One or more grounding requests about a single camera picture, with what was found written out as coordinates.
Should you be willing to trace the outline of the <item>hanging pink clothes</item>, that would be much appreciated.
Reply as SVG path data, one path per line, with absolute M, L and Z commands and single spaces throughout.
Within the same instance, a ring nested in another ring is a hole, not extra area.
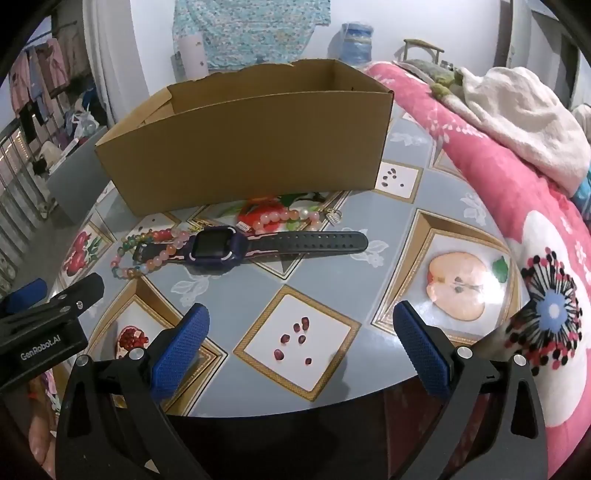
M 53 112 L 53 99 L 74 79 L 89 73 L 86 48 L 77 31 L 25 48 L 8 74 L 14 113 L 19 115 L 28 104 L 35 104 L 45 119 Z

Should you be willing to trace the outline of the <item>pink rolled mat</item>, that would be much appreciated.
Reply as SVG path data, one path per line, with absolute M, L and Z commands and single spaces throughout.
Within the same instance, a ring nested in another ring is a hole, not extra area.
M 204 49 L 204 38 L 197 32 L 178 39 L 178 50 L 188 80 L 199 80 L 207 77 L 208 65 Z

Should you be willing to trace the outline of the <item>white plastic bag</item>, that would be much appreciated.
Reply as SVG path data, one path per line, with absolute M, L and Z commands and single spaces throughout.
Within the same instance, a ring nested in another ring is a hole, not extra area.
M 73 137 L 80 140 L 91 137 L 99 128 L 98 122 L 88 111 L 78 111 L 72 116 Z

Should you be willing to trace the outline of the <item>teal patterned hanging cloth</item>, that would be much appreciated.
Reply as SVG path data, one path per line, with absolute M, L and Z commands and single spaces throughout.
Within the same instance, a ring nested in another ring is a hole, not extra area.
M 172 39 L 200 34 L 207 67 L 235 71 L 300 59 L 315 28 L 331 23 L 329 0 L 179 0 Z

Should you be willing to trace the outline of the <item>grey board on floor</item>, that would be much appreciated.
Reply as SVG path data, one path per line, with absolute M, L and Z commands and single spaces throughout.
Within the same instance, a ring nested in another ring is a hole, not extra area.
M 96 143 L 107 131 L 101 126 L 49 170 L 46 186 L 72 223 L 86 217 L 110 181 L 95 152 Z

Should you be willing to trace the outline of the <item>white fluffy blanket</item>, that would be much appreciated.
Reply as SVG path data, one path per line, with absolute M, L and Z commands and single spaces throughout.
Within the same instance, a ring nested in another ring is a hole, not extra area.
M 590 166 L 583 128 L 552 89 L 524 67 L 457 71 L 472 123 L 573 196 Z

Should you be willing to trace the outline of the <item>purple black smart watch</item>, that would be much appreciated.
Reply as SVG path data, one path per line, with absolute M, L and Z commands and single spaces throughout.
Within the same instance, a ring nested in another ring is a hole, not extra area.
M 136 265 L 158 268 L 178 263 L 197 269 L 231 269 L 259 257 L 341 255 L 366 252 L 369 239 L 359 231 L 294 231 L 245 235 L 231 226 L 179 230 L 165 240 L 142 240 L 132 255 Z

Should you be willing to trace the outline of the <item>blue water dispenser bottle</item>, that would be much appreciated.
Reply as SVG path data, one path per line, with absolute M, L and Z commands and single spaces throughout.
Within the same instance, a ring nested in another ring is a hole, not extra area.
M 339 59 L 351 66 L 363 66 L 372 61 L 374 28 L 363 23 L 342 24 L 342 45 Z

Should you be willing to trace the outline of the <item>brown cardboard box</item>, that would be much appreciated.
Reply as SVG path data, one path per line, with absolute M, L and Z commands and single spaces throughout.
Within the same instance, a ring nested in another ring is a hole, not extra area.
M 393 104 L 389 87 L 337 60 L 260 64 L 161 89 L 95 150 L 138 216 L 370 190 Z

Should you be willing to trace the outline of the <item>green plush toy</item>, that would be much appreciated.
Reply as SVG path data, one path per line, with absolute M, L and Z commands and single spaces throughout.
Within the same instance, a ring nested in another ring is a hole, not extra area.
M 446 71 L 433 77 L 431 85 L 432 94 L 439 100 L 447 95 L 455 95 L 460 100 L 465 100 L 463 87 L 464 75 L 456 69 L 454 72 Z

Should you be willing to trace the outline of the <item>pink floral quilt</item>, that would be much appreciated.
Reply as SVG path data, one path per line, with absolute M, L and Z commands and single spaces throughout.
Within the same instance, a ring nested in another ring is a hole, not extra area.
M 444 150 L 492 215 L 530 301 L 477 342 L 479 354 L 529 362 L 546 424 L 548 470 L 555 474 L 590 429 L 590 234 L 575 205 L 544 174 L 478 132 L 430 88 L 388 62 L 367 74 Z

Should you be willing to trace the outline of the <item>wooden chair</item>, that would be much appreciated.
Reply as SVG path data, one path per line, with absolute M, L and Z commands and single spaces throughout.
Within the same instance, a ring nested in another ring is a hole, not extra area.
M 409 59 L 409 51 L 413 48 L 422 49 L 425 52 L 428 52 L 431 56 L 431 61 L 435 64 L 440 63 L 440 57 L 442 54 L 445 53 L 445 50 L 441 47 L 438 47 L 430 42 L 427 42 L 422 39 L 415 39 L 415 38 L 406 38 L 403 40 L 404 42 L 404 50 L 403 50 L 403 60 L 407 61 Z

